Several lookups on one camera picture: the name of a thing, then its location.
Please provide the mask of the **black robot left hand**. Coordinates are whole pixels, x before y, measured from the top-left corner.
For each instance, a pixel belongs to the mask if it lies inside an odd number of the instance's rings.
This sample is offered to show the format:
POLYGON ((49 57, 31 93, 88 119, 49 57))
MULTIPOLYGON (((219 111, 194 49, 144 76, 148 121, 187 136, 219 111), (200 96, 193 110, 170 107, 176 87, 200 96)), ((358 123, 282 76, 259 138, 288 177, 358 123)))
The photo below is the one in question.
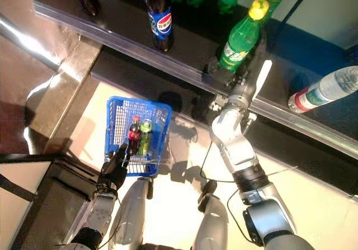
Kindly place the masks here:
POLYGON ((97 190, 105 192, 109 192, 109 190, 117 191, 123 185, 130 160, 127 151, 128 145, 124 143, 113 153, 110 161, 103 164, 96 183, 97 190))

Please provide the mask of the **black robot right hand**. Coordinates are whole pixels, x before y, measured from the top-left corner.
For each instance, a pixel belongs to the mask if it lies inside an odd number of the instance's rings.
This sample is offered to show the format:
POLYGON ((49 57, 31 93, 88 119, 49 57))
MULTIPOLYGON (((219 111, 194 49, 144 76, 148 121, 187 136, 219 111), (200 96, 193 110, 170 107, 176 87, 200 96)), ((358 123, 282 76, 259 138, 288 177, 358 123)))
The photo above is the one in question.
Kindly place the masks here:
POLYGON ((263 56, 266 54, 267 41, 262 39, 254 46, 253 50, 248 53, 246 58, 236 67, 234 72, 227 68, 219 66, 218 58, 216 55, 211 57, 204 67, 202 80, 212 86, 230 91, 236 83, 243 84, 244 82, 253 79, 256 81, 260 70, 262 68, 263 56))

